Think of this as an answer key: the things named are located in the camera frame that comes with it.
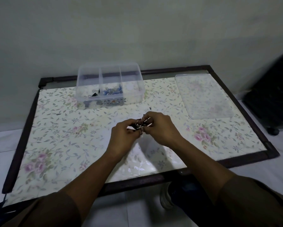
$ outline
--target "pink rose print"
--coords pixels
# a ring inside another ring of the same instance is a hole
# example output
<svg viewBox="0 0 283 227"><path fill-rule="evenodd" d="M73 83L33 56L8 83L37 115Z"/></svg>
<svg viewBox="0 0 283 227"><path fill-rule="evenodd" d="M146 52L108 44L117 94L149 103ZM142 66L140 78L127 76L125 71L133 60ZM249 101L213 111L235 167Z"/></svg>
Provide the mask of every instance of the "pink rose print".
<svg viewBox="0 0 283 227"><path fill-rule="evenodd" d="M44 164L44 163L41 163L41 164L39 164L39 166L38 166L36 172L37 172L37 173L41 173L41 172L44 171L44 169L45 169L45 164Z"/></svg>
<svg viewBox="0 0 283 227"><path fill-rule="evenodd" d="M204 140L207 141L207 142L211 141L210 135L204 134Z"/></svg>
<svg viewBox="0 0 283 227"><path fill-rule="evenodd" d="M203 127L199 127L198 130L201 132L201 133L206 133L207 130Z"/></svg>
<svg viewBox="0 0 283 227"><path fill-rule="evenodd" d="M38 156L38 161L43 162L46 159L47 155L45 153L41 153Z"/></svg>
<svg viewBox="0 0 283 227"><path fill-rule="evenodd" d="M200 134L194 135L194 138L195 138L197 141L202 141L202 140L204 140Z"/></svg>
<svg viewBox="0 0 283 227"><path fill-rule="evenodd" d="M33 164L29 163L24 166L26 173L33 170Z"/></svg>

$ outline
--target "floral tablecloth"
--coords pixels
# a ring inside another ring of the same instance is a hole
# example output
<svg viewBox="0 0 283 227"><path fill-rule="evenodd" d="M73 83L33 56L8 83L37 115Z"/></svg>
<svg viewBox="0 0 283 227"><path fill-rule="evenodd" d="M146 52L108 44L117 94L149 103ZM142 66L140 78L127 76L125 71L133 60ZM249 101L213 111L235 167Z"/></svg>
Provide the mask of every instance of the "floral tablecloth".
<svg viewBox="0 0 283 227"><path fill-rule="evenodd" d="M219 85L232 118L190 119L174 78L144 84L142 103L99 109L84 109L74 98L75 87L41 90L18 178L5 206L60 190L106 151L117 122L141 118L149 110L170 115L183 137L214 160L265 150ZM143 134L106 182L185 167L171 149Z"/></svg>

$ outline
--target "white sneaker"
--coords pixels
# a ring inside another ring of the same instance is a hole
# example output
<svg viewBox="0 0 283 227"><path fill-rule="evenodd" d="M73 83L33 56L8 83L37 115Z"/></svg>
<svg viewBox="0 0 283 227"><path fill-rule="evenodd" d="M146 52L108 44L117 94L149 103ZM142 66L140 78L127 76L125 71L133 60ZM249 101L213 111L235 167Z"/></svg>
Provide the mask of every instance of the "white sneaker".
<svg viewBox="0 0 283 227"><path fill-rule="evenodd" d="M170 184L171 183L165 183L162 186L159 196L160 203L165 210L170 210L174 206L174 203L171 201L171 197L168 193L168 188Z"/></svg>

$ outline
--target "table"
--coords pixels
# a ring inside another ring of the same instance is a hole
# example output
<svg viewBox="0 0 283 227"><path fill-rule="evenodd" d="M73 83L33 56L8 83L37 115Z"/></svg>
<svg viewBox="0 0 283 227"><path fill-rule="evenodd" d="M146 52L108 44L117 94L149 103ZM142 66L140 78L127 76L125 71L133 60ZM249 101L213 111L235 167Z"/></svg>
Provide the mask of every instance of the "table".
<svg viewBox="0 0 283 227"><path fill-rule="evenodd" d="M211 74L211 76L214 77L214 79L219 83L219 85L224 89L224 91L228 94L230 99L233 101L233 103L237 106L237 108L240 110L242 115L245 117L246 121L249 123L249 125L252 127L254 132L257 134L260 141L264 144L265 148L267 150L245 154L238 157L232 157L224 160L220 160L219 162L223 164L227 168L235 167L235 166L241 166L253 162L263 161L270 158L275 158L279 156L279 153L276 151L276 149L272 146L272 144L267 140L267 138L263 135L263 133L258 129L258 127L255 125L255 123L252 121L252 119L249 117L249 115L245 112L245 110L240 106L238 101L235 99L235 97L232 95L232 93L228 90L228 88L223 84L223 82L219 79L219 77L215 74L213 69L209 65L205 66L195 66L195 67L182 67L182 68L170 68L170 69L159 69L159 70L145 70L142 71L142 75L144 80L145 79L152 79L157 78L158 74L163 74L163 77L170 77L174 76L177 73L180 72L208 72ZM48 83L52 82L64 82L64 81L71 81L76 80L77 76L65 76L65 77L55 77L55 78L42 78L39 83L39 88L43 88ZM37 106L37 100L38 100L39 91L37 92L37 95L33 101L30 113L28 115L25 127L23 129L23 133L21 136L21 139L19 141L15 156L12 160L10 170L8 172L4 187L3 187L3 193L9 193L12 191L12 188L14 186L14 183L16 181L18 171L21 165L21 160L24 155L24 151L26 149L26 145L28 142L28 138L31 131L31 126L33 123L36 106ZM179 176L187 175L189 174L188 169L179 169L179 170L173 170L173 171L167 171L162 172L158 174L148 175L144 177L134 178L134 179L128 179L124 181L118 181L118 182L112 182L112 183L106 183L104 187L102 188L99 196L107 195L107 194L113 194L117 192L122 192L126 190L131 190L143 186L150 186L158 183L168 182L172 181L173 179L177 179ZM21 204L17 203L15 205L20 206L27 204L28 201L20 202Z"/></svg>

